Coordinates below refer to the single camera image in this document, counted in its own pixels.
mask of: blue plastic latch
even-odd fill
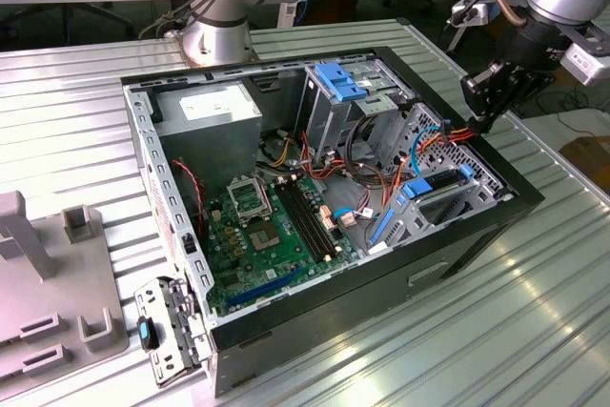
[[[381,233],[383,233],[383,230],[386,228],[386,226],[388,225],[388,223],[392,219],[392,216],[394,216],[394,213],[395,213],[394,209],[390,209],[390,210],[388,210],[388,213],[385,214],[385,216],[383,217],[383,219],[379,223],[379,226],[377,226],[377,230],[373,234],[373,237],[371,237],[371,243],[372,244],[375,244],[377,242],[377,239],[379,238]]]
[[[459,171],[461,172],[462,175],[464,175],[466,177],[467,180],[470,180],[473,175],[475,174],[475,171],[473,171],[473,168],[470,167],[468,164],[462,164],[461,167],[459,168]]]
[[[416,178],[406,183],[402,190],[407,194],[410,199],[415,199],[418,195],[429,193],[432,190],[432,186],[423,178]]]
[[[336,100],[339,102],[361,99],[368,94],[337,63],[318,64],[315,66],[315,69],[321,80],[333,92]]]
[[[146,322],[140,323],[140,338],[146,338],[149,336],[149,327]]]

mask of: metal workbench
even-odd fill
[[[467,114],[461,71],[395,21],[257,31],[253,40],[263,58],[389,45]],[[170,41],[0,54],[0,191],[19,189],[30,218],[79,203],[103,214],[131,336],[124,354],[9,405],[214,405],[203,375],[158,391],[134,329],[133,290],[169,268],[118,77],[184,67]],[[488,139],[546,197],[527,220],[465,272],[216,403],[608,405],[607,198],[510,115]]]

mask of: yellow wire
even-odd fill
[[[288,147],[290,145],[290,138],[286,138],[286,141],[284,143],[284,151],[282,152],[282,155],[279,157],[279,159],[277,159],[272,165],[271,167],[278,167],[281,166],[284,161],[286,160],[286,157],[288,156]]]

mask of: white label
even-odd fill
[[[372,218],[373,217],[373,209],[369,209],[368,207],[365,207],[362,209],[362,216],[364,216],[365,218]]]
[[[577,52],[572,54],[572,58],[574,59],[574,62],[576,62],[584,71],[588,71],[591,67],[591,64],[586,60],[586,58]]]
[[[231,112],[231,106],[242,102],[244,94],[237,85],[223,88],[222,91],[182,97],[180,106],[189,121]]]

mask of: blue cable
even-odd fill
[[[309,2],[309,0],[306,0],[304,5],[303,5],[303,10],[301,11],[301,14],[298,15],[298,18],[296,18],[295,24],[300,23],[303,18],[305,17],[305,12],[307,11],[307,3]]]
[[[348,208],[348,207],[343,207],[342,209],[337,210],[333,216],[335,217],[335,219],[339,218],[341,215],[343,214],[348,214],[349,212],[353,212],[354,210]]]
[[[425,132],[429,132],[429,131],[438,131],[438,126],[428,126],[425,129],[422,129],[417,135],[416,135],[416,139],[413,141],[413,145],[411,145],[411,167],[413,168],[413,172],[416,173],[417,176],[421,175],[421,172],[419,171],[419,167],[417,166],[417,158],[416,158],[416,154],[417,154],[417,143],[419,143],[419,139],[420,137],[425,133]]]

